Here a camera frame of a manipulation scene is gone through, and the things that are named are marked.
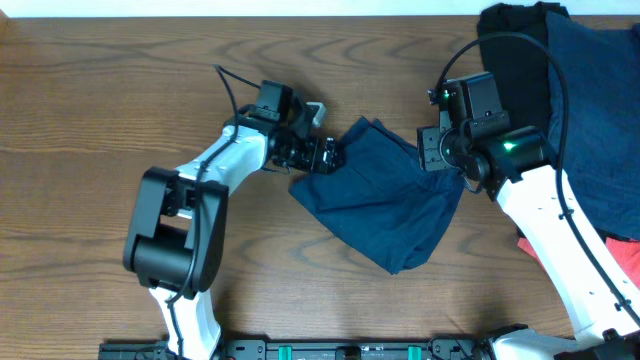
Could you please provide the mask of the navy blue shorts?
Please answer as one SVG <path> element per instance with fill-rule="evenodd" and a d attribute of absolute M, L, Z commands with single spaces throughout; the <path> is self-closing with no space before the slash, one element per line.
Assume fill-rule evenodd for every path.
<path fill-rule="evenodd" d="M 346 163 L 294 181 L 289 193 L 334 236 L 390 274 L 426 263 L 464 190 L 455 170 L 427 172 L 418 149 L 378 119 L 342 136 Z"/>

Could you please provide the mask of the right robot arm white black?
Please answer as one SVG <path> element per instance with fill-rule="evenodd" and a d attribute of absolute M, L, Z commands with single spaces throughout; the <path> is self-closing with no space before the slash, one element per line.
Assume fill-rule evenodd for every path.
<path fill-rule="evenodd" d="M 587 219 L 553 149 L 534 127 L 476 143 L 458 129 L 417 131 L 424 169 L 459 169 L 507 214 L 534 249 L 561 297 L 573 335 L 525 325 L 496 330 L 476 359 L 636 359 L 639 290 Z"/>

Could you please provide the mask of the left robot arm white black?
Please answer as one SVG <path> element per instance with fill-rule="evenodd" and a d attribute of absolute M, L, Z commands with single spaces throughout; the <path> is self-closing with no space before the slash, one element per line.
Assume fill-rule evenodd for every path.
<path fill-rule="evenodd" d="M 332 138 L 298 137 L 228 120 L 220 138 L 192 161 L 143 175 L 124 246 L 123 265 L 161 308 L 167 348 L 178 359 L 213 358 L 222 336 L 211 285 L 224 247 L 229 199 L 266 162 L 330 174 L 346 162 Z"/>

